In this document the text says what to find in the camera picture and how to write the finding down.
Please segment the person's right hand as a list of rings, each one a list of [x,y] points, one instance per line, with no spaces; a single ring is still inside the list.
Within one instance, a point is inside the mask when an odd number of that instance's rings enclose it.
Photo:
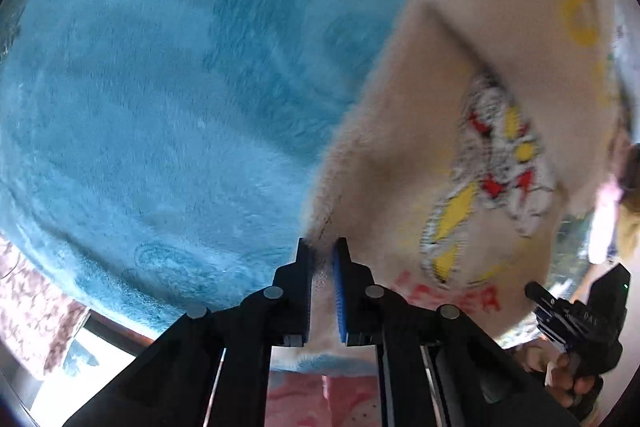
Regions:
[[[575,378],[570,373],[570,357],[556,349],[550,341],[538,338],[510,350],[515,361],[528,373],[541,377],[546,390],[568,409],[577,398],[590,392],[596,377]]]

